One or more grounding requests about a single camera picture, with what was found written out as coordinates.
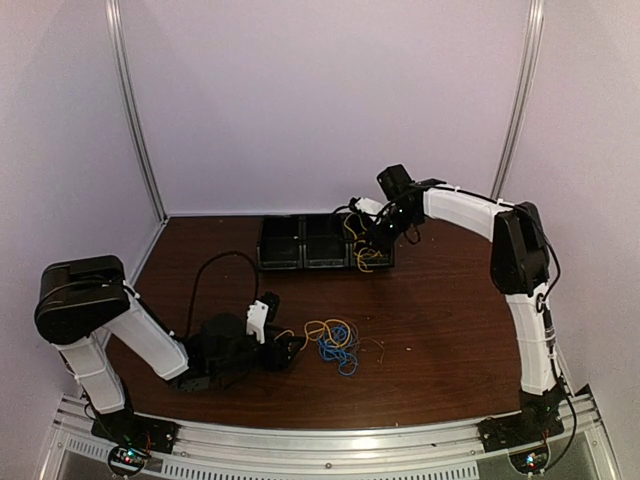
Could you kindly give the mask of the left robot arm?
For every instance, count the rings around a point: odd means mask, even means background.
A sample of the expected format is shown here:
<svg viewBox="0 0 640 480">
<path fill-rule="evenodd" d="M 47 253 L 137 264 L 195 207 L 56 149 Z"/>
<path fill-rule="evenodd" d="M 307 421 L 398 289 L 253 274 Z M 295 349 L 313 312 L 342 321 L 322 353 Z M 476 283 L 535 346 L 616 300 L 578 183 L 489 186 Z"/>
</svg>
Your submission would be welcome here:
<svg viewBox="0 0 640 480">
<path fill-rule="evenodd" d="M 123 380 L 112 367 L 102 332 L 118 338 L 172 388 L 183 392 L 220 388 L 259 368 L 289 368 L 304 337 L 274 320 L 280 298 L 255 294 L 244 316 L 222 313 L 195 334 L 178 336 L 129 284 L 115 255 L 54 263 L 41 274 L 34 322 L 62 356 L 106 429 L 123 444 L 137 442 L 144 424 L 129 407 Z"/>
</svg>

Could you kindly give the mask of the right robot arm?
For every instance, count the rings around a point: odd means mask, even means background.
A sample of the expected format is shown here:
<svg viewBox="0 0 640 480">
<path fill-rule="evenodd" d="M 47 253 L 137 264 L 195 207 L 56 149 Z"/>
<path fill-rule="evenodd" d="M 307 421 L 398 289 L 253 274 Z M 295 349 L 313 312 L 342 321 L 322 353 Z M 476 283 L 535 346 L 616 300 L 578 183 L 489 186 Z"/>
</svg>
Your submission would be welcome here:
<svg viewBox="0 0 640 480">
<path fill-rule="evenodd" d="M 521 360 L 521 412 L 512 430 L 519 440 L 535 440 L 550 426 L 564 397 L 548 303 L 559 279 L 549 266 L 558 259 L 536 205 L 490 199 L 437 179 L 415 181 L 401 164 L 387 167 L 377 182 L 387 202 L 366 235 L 374 248 L 390 248 L 426 219 L 448 222 L 490 242 L 491 280 L 508 304 Z"/>
</svg>

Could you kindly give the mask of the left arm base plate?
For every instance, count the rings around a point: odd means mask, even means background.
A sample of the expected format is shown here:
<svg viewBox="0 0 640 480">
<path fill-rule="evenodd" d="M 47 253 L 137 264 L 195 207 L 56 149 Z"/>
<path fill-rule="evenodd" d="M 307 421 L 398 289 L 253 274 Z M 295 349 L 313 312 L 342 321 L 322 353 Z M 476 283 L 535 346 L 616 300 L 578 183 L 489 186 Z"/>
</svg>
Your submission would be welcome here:
<svg viewBox="0 0 640 480">
<path fill-rule="evenodd" d="M 91 434 L 144 452 L 171 454 L 178 429 L 175 422 L 137 414 L 128 418 L 119 414 L 115 418 L 98 415 L 93 421 Z"/>
</svg>

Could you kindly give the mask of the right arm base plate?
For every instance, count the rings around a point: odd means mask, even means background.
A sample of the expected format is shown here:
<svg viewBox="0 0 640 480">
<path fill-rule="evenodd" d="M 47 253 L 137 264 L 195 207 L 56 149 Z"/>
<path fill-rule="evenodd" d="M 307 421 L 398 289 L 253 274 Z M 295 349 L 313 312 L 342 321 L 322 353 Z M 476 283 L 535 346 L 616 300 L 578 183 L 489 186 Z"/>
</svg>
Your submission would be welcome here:
<svg viewBox="0 0 640 480">
<path fill-rule="evenodd" d="M 538 416 L 529 407 L 503 417 L 488 417 L 477 428 L 485 452 L 540 443 L 565 431 L 557 410 Z"/>
</svg>

